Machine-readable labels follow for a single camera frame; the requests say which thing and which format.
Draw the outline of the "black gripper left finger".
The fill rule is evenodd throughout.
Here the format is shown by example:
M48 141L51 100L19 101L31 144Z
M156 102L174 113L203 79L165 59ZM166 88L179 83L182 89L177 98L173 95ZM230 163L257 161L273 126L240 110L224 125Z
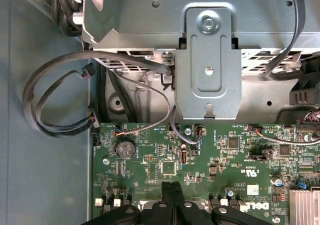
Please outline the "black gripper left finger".
M161 183L161 199L151 209L140 211L133 205L123 205L91 219L87 225L170 225L173 221L174 196L170 182Z

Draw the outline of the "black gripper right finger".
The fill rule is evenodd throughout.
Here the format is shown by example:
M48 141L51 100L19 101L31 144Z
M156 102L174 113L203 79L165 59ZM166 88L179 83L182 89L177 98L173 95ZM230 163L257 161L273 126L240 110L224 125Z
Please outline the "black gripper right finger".
M268 225L269 223L231 206L219 205L211 213L191 202L186 205L179 182L172 183L174 205L182 225Z

